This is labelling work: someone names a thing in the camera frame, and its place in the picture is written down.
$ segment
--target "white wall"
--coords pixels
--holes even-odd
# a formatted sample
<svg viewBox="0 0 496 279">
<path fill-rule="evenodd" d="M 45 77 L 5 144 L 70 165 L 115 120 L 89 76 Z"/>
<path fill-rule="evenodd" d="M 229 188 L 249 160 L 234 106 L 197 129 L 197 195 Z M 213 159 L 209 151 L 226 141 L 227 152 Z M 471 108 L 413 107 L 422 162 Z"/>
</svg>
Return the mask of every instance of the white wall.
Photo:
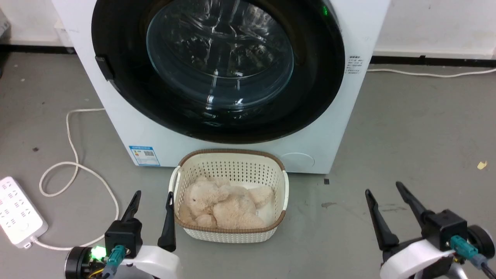
<svg viewBox="0 0 496 279">
<path fill-rule="evenodd" d="M 13 45 L 60 46 L 54 29 L 59 16 L 51 0 L 0 0 L 0 9 L 11 23 Z"/>
<path fill-rule="evenodd" d="M 0 0 L 0 8 L 11 44 L 62 45 L 51 0 Z M 496 59 L 495 11 L 495 0 L 392 0 L 374 54 Z"/>
<path fill-rule="evenodd" d="M 496 59 L 495 0 L 392 0 L 375 55 Z"/>
</svg>

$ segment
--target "basket rim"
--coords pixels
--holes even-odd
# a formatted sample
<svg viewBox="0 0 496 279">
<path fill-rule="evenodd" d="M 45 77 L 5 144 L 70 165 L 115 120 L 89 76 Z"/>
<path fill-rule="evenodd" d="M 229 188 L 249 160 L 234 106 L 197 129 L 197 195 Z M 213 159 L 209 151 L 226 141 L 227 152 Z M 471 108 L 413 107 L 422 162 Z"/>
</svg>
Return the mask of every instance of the basket rim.
<svg viewBox="0 0 496 279">
<path fill-rule="evenodd" d="M 179 167 L 182 167 L 183 164 L 188 159 L 190 159 L 191 157 L 193 157 L 195 155 L 208 154 L 208 153 L 241 153 L 241 154 L 264 156 L 264 157 L 268 157 L 268 158 L 274 160 L 281 168 L 281 171 L 286 171 L 281 160 L 279 160 L 279 158 L 277 158 L 276 156 L 274 156 L 270 153 L 263 152 L 263 151 L 255 151 L 255 150 L 246 150 L 246 149 L 221 149 L 221 148 L 219 148 L 219 149 L 201 149 L 201 150 L 193 151 L 190 154 L 186 155 L 183 159 L 181 159 L 181 161 L 179 162 Z M 277 220 L 272 225 L 267 226 L 265 228 L 258 228 L 258 229 L 221 229 L 221 228 L 200 227 L 200 226 L 195 226 L 195 225 L 190 225 L 190 224 L 184 223 L 183 221 L 181 221 L 178 218 L 178 216 L 176 214 L 174 214 L 174 219 L 178 225 L 180 225 L 181 227 L 183 227 L 185 229 L 192 229 L 192 230 L 199 230 L 199 231 L 206 231 L 206 232 L 237 233 L 237 234 L 239 234 L 239 233 L 261 233 L 261 232 L 271 231 L 271 230 L 277 228 L 277 226 L 279 226 L 279 224 L 284 219 L 285 215 L 286 215 L 286 210 L 282 210 L 281 214 L 279 215 L 279 218 L 277 218 Z"/>
<path fill-rule="evenodd" d="M 197 151 L 193 151 L 190 154 L 186 155 L 183 159 L 181 159 L 181 161 L 179 161 L 179 166 L 182 166 L 188 159 L 190 159 L 191 157 L 193 157 L 195 155 L 208 154 L 208 153 L 241 153 L 241 154 L 264 156 L 264 157 L 268 157 L 268 158 L 274 160 L 279 165 L 281 170 L 286 170 L 284 168 L 284 165 L 282 164 L 281 160 L 279 160 L 279 158 L 277 158 L 276 156 L 274 156 L 270 153 L 263 152 L 263 151 L 255 151 L 255 150 L 246 150 L 246 149 L 221 149 L 221 148 L 220 149 L 200 149 Z"/>
</svg>

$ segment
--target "power cord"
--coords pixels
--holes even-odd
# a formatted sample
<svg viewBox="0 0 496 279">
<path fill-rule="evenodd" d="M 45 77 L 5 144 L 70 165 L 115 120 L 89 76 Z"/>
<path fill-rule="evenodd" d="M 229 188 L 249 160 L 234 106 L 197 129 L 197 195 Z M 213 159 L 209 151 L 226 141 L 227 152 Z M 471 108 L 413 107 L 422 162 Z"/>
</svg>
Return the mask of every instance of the power cord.
<svg viewBox="0 0 496 279">
<path fill-rule="evenodd" d="M 367 72 L 376 72 L 376 71 L 387 71 L 387 72 L 394 72 L 394 73 L 407 74 L 407 75 L 416 75 L 416 76 L 459 77 L 459 76 L 464 76 L 464 75 L 491 73 L 491 72 L 495 72 L 496 69 L 483 70 L 483 71 L 462 72 L 462 73 L 457 73 L 457 74 L 435 74 L 435 73 L 424 73 L 424 72 L 409 72 L 409 71 L 393 70 L 393 69 L 368 69 L 367 70 Z"/>
<path fill-rule="evenodd" d="M 45 197 L 48 197 L 48 198 L 51 198 L 51 197 L 55 197 L 55 196 L 58 196 L 60 194 L 62 194 L 65 190 L 67 190 L 67 188 L 69 188 L 69 186 L 73 183 L 74 179 L 76 178 L 76 175 L 77 175 L 77 171 L 79 170 L 79 168 L 82 168 L 83 170 L 93 174 L 94 176 L 96 176 L 98 179 L 100 179 L 100 181 L 103 183 L 103 185 L 105 186 L 105 188 L 107 188 L 107 191 L 109 191 L 109 194 L 110 194 L 110 197 L 112 198 L 112 200 L 114 201 L 114 205 L 116 206 L 116 217 L 115 217 L 115 220 L 119 219 L 119 205 L 117 203 L 117 199 L 116 197 L 114 196 L 114 193 L 112 193 L 112 190 L 110 189 L 109 185 L 107 184 L 107 182 L 100 176 L 98 175 L 98 173 L 96 173 L 95 171 L 81 165 L 79 163 L 79 156 L 77 155 L 77 152 L 76 152 L 76 148 L 74 147 L 74 144 L 72 143 L 72 139 L 70 137 L 70 129 L 69 129 L 69 116 L 72 114 L 72 113 L 76 113 L 76 112 L 94 112 L 94 111 L 104 111 L 105 109 L 101 108 L 101 109 L 77 109 L 77 110 L 71 110 L 67 113 L 67 116 L 65 117 L 65 126 L 67 128 L 67 138 L 69 139 L 69 144 L 70 144 L 70 147 L 72 148 L 72 151 L 74 152 L 74 157 L 76 158 L 75 162 L 60 162 L 60 163 L 57 163 L 51 167 L 49 167 L 44 173 L 43 175 L 41 176 L 40 178 L 40 184 L 39 184 L 39 188 L 40 188 L 40 192 L 43 196 Z M 48 194 L 46 193 L 44 190 L 43 190 L 43 181 L 45 179 L 45 177 L 47 176 L 47 174 L 53 170 L 54 168 L 58 167 L 58 166 L 62 166 L 62 165 L 73 165 L 76 167 L 76 169 L 74 170 L 74 174 L 72 175 L 72 178 L 69 180 L 69 182 L 67 183 L 67 185 L 62 188 L 62 190 L 54 193 L 54 194 Z M 92 244 L 102 240 L 103 238 L 105 237 L 105 235 L 102 235 L 100 237 L 98 237 L 97 239 L 93 240 L 93 241 L 90 241 L 88 243 L 85 243 L 85 244 L 82 244 L 80 246 L 91 246 Z M 40 242 L 37 238 L 31 238 L 31 241 L 33 241 L 34 243 L 40 245 L 41 247 L 44 247 L 44 248 L 47 248 L 47 249 L 51 249 L 51 250 L 56 250 L 56 251 L 70 251 L 73 247 L 56 247 L 56 246 L 51 246 L 51 245 L 48 245 L 48 244 L 45 244 L 45 243 L 42 243 Z"/>
<path fill-rule="evenodd" d="M 482 263 L 481 264 L 481 268 L 482 268 L 482 271 L 484 272 L 484 274 L 488 278 L 490 278 L 490 279 L 496 279 L 495 272 L 486 263 Z"/>
<path fill-rule="evenodd" d="M 103 271 L 103 269 L 99 269 L 99 270 L 97 270 L 97 271 L 93 272 L 92 274 L 90 274 L 90 275 L 88 276 L 88 278 L 91 278 L 91 277 L 92 277 L 92 276 L 94 276 L 94 275 L 100 274 L 102 271 Z"/>
</svg>

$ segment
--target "teal connector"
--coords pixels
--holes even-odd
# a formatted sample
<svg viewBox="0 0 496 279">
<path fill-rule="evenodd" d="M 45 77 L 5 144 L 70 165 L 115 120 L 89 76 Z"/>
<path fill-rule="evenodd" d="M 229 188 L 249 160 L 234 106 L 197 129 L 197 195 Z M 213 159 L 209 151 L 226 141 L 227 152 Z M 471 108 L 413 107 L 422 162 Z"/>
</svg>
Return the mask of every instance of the teal connector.
<svg viewBox="0 0 496 279">
<path fill-rule="evenodd" d="M 116 272 L 117 268 L 123 262 L 125 257 L 125 247 L 123 245 L 117 245 L 112 249 L 112 253 L 107 260 L 107 264 L 103 268 L 102 278 L 112 279 Z"/>
<path fill-rule="evenodd" d="M 458 235 L 454 235 L 451 238 L 449 244 L 458 255 L 467 260 L 472 259 L 479 253 L 479 250 L 477 248 L 475 248 L 472 244 L 468 243 L 465 239 Z"/>
</svg>

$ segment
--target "stuffed animal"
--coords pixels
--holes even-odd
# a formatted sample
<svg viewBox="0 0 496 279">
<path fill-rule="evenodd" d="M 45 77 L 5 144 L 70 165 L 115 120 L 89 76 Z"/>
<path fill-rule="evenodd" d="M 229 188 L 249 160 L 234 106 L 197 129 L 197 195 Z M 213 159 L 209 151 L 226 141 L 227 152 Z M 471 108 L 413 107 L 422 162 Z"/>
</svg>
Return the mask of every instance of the stuffed animal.
<svg viewBox="0 0 496 279">
<path fill-rule="evenodd" d="M 273 195 L 268 186 L 248 190 L 231 186 L 227 179 L 198 177 L 186 188 L 179 219 L 210 228 L 263 228 L 267 224 L 256 215 L 256 209 L 266 205 Z"/>
<path fill-rule="evenodd" d="M 240 186 L 224 185 L 220 188 L 227 189 L 230 194 L 213 207 L 213 215 L 219 228 L 255 229 L 268 225 L 256 215 L 256 209 L 266 205 L 273 197 L 270 187 L 247 190 Z"/>
<path fill-rule="evenodd" d="M 216 228 L 217 222 L 213 214 L 213 206 L 227 199 L 227 189 L 220 188 L 228 181 L 210 181 L 200 176 L 184 193 L 184 203 L 179 208 L 179 219 L 187 224 Z"/>
</svg>

